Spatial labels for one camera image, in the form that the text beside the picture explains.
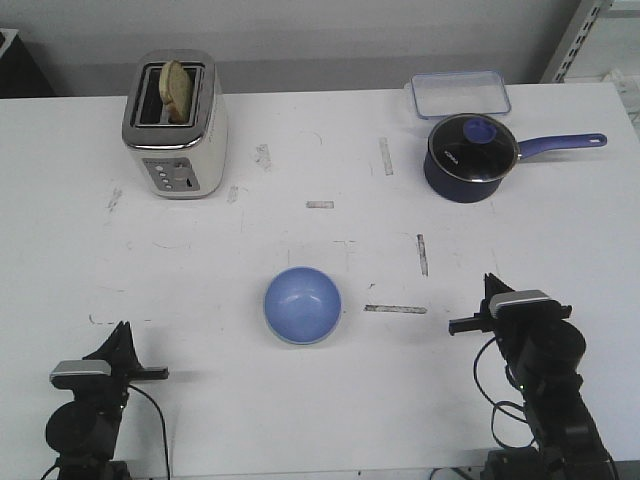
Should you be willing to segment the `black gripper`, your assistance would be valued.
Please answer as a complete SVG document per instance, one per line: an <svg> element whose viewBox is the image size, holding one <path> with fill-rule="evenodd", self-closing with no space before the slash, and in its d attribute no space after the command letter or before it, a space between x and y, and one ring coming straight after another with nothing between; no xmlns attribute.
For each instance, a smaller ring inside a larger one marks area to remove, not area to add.
<svg viewBox="0 0 640 480"><path fill-rule="evenodd" d="M143 367L138 359L131 325L120 321L112 333L97 349L98 358L113 358L119 350L123 334L124 360L106 360L112 368L109 378L93 381L90 385L74 389L74 399L93 406L100 414L121 415L129 399L128 389L133 382L167 380L169 369L163 367Z"/></svg>
<svg viewBox="0 0 640 480"><path fill-rule="evenodd" d="M550 300L507 307L501 310L498 318L491 316L489 302L497 294L512 293L514 289L504 283L495 274L489 272L484 275L484 299L480 303L480 310L472 317L450 320L448 332L451 336L458 333L481 331L494 335L499 350L505 360L517 358L526 338L535 325L568 319L571 316L571 306L564 305L550 297Z"/></svg>

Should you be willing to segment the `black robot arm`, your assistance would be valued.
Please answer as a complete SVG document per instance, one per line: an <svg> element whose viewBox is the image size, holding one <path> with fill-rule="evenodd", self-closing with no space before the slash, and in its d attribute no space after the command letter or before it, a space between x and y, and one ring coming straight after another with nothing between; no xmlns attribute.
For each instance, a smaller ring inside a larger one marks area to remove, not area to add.
<svg viewBox="0 0 640 480"><path fill-rule="evenodd" d="M521 411L533 439L490 452L483 479L616 479L615 462L602 443L580 394L578 365L586 351L568 319L572 308L540 290L516 291L497 276L484 277L484 299L472 317L452 320L449 333L492 333L506 362L508 382L521 405L495 402L494 411Z"/></svg>
<svg viewBox="0 0 640 480"><path fill-rule="evenodd" d="M128 322L119 322L96 351L59 362L49 381L71 391L73 400L59 407L45 427L46 442L58 453L53 465L58 477L130 479L127 463L114 459L129 391L141 392L136 382L168 378L166 367L142 366Z"/></svg>

